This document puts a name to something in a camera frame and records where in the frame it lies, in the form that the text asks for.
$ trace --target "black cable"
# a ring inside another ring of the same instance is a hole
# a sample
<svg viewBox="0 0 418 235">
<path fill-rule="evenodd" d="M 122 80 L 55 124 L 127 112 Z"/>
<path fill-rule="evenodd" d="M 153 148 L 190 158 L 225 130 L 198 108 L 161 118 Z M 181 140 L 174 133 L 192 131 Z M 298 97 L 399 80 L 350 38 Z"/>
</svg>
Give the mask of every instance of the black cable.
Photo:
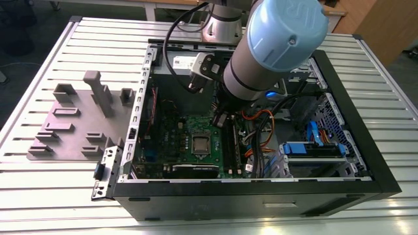
<svg viewBox="0 0 418 235">
<path fill-rule="evenodd" d="M 276 105 L 276 107 L 272 110 L 273 115 L 277 114 L 277 112 L 285 107 L 285 105 L 294 99 L 304 97 L 304 96 L 322 96 L 325 93 L 324 92 L 306 92 L 306 93 L 300 93 L 290 95 L 286 97 L 281 102 Z M 266 116 L 261 125 L 257 127 L 256 130 L 256 135 L 252 141 L 252 148 L 253 148 L 253 154 L 254 154 L 254 167 L 253 167 L 253 172 L 252 172 L 252 178 L 261 178 L 264 176 L 264 168 L 261 167 L 265 163 L 262 153 L 262 148 L 261 148 L 261 136 L 262 136 L 262 129 L 265 128 L 268 122 L 269 122 L 269 117 Z"/>
<path fill-rule="evenodd" d="M 202 26 L 200 29 L 189 31 L 189 30 L 181 28 L 181 26 L 177 26 L 178 29 L 182 30 L 182 31 L 186 32 L 186 33 L 198 33 L 198 32 L 201 32 L 201 31 L 205 29 L 205 27 L 209 25 L 209 23 L 210 23 L 210 18 L 212 18 L 213 14 L 214 14 L 214 8 L 216 8 L 216 4 L 214 4 L 212 10 L 209 11 L 208 20 L 205 21 L 205 24 L 204 24 L 204 26 Z"/>
<path fill-rule="evenodd" d="M 166 65 L 167 65 L 167 68 L 169 68 L 169 71 L 170 73 L 173 74 L 173 76 L 176 77 L 176 79 L 178 80 L 181 86 L 193 94 L 198 93 L 200 90 L 194 90 L 192 89 L 180 79 L 178 77 L 178 74 L 170 64 L 170 61 L 169 61 L 169 55 L 167 55 L 167 44 L 169 44 L 169 40 L 170 40 L 170 37 L 171 37 L 171 34 L 173 34 L 173 31 L 176 30 L 180 22 L 182 21 L 182 19 L 189 16 L 190 14 L 193 14 L 194 12 L 197 12 L 200 9 L 202 9 L 204 7 L 206 7 L 209 5 L 208 2 L 202 3 L 200 6 L 197 6 L 194 9 L 192 9 L 190 11 L 186 11 L 181 17 L 177 19 L 177 21 L 174 22 L 174 24 L 171 25 L 170 29 L 169 29 L 169 32 L 167 32 L 167 36 L 166 36 L 166 39 L 165 39 L 165 44 L 163 44 L 163 56 L 165 56 L 165 62 L 166 62 Z"/>
</svg>

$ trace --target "side panel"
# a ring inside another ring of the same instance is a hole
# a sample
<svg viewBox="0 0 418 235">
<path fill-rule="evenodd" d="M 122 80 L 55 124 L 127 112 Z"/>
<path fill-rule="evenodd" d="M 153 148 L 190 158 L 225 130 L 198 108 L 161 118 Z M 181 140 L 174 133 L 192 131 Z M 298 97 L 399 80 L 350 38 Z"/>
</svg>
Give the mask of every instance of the side panel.
<svg viewBox="0 0 418 235">
<path fill-rule="evenodd" d="M 373 194 L 117 197 L 137 220 L 206 220 L 330 215 Z"/>
<path fill-rule="evenodd" d="M 346 120 L 358 150 L 366 161 L 368 167 L 372 170 L 372 177 L 381 185 L 382 192 L 385 193 L 382 198 L 389 197 L 403 191 L 401 187 L 391 172 L 389 166 L 372 138 L 365 122 L 358 114 L 358 110 L 340 80 L 326 52 L 317 50 L 313 54 L 313 58 L 317 61 L 321 73 L 329 84 L 330 92 Z"/>
</svg>

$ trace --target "floor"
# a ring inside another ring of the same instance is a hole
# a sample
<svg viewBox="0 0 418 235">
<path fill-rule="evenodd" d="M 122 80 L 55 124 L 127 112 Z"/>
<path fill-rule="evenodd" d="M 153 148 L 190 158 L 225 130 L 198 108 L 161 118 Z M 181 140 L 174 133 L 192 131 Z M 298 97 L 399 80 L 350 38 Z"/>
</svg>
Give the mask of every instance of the floor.
<svg viewBox="0 0 418 235">
<path fill-rule="evenodd" d="M 146 11 L 141 7 L 62 3 L 62 10 L 55 12 L 47 1 L 35 1 L 34 11 L 38 17 L 38 24 L 27 30 L 35 43 L 35 51 L 26 56 L 13 57 L 0 50 L 0 67 L 17 62 L 42 64 L 67 25 L 69 19 L 74 15 L 146 20 Z M 173 22 L 182 12 L 157 9 L 155 13 L 158 21 Z M 34 64 L 13 65 L 0 69 L 10 79 L 6 85 L 0 85 L 0 128 L 15 109 L 38 69 L 39 66 Z M 418 93 L 416 92 L 418 91 L 418 60 L 413 60 L 408 58 L 407 54 L 403 54 L 389 66 L 389 72 L 413 103 L 418 106 Z"/>
</svg>

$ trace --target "wooden cabinet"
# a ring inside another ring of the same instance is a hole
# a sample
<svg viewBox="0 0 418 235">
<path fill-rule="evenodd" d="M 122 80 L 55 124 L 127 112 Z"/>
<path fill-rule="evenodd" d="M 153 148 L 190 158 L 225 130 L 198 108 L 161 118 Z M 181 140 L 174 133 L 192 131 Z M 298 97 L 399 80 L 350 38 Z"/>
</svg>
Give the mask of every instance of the wooden cabinet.
<svg viewBox="0 0 418 235">
<path fill-rule="evenodd" d="M 384 65 L 418 37 L 418 0 L 340 0 L 348 15 L 334 33 L 360 34 Z"/>
</svg>

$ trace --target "gray 3d printed holder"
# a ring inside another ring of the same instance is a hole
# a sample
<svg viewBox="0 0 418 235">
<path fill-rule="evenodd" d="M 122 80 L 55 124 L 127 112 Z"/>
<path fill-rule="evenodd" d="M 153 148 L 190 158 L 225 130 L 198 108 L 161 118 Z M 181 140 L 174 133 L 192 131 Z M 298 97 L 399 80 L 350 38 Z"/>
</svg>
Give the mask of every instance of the gray 3d printed holder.
<svg viewBox="0 0 418 235">
<path fill-rule="evenodd" d="M 111 91 L 101 84 L 99 71 L 86 71 L 83 80 L 91 91 L 58 84 L 58 100 L 29 150 L 30 160 L 93 161 L 102 158 L 105 148 L 123 147 L 135 92 Z"/>
</svg>

